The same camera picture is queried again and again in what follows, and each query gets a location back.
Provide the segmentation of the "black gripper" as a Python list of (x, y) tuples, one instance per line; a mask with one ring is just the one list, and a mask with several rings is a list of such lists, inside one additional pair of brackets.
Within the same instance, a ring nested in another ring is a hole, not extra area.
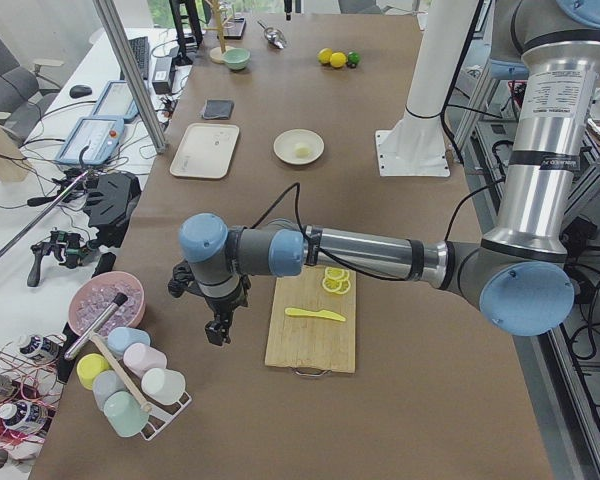
[(208, 285), (198, 280), (189, 263), (183, 260), (173, 267), (167, 289), (174, 298), (180, 298), (185, 292), (202, 297), (214, 314), (214, 320), (205, 325), (207, 340), (212, 345), (231, 343), (234, 311), (248, 306), (250, 280), (247, 275), (230, 274), (220, 284)]

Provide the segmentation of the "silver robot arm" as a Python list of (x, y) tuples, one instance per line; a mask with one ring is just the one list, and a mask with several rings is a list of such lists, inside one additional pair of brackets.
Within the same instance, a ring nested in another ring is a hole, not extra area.
[(253, 276), (296, 276), (315, 265), (424, 281), (515, 336), (541, 335), (565, 321), (575, 293), (560, 234), (600, 71), (600, 1), (499, 1), (493, 28), (491, 75), (521, 78), (526, 91), (492, 227), (477, 242), (426, 245), (300, 219), (262, 216), (230, 227), (215, 214), (196, 214), (180, 227), (183, 259), (168, 290), (206, 301), (209, 342), (229, 342)]

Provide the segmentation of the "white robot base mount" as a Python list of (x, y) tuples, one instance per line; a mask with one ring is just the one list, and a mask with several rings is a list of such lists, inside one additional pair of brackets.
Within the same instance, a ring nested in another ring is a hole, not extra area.
[(477, 1), (433, 1), (404, 115), (390, 130), (376, 132), (376, 156), (383, 177), (447, 177), (443, 108), (465, 42), (475, 29)]

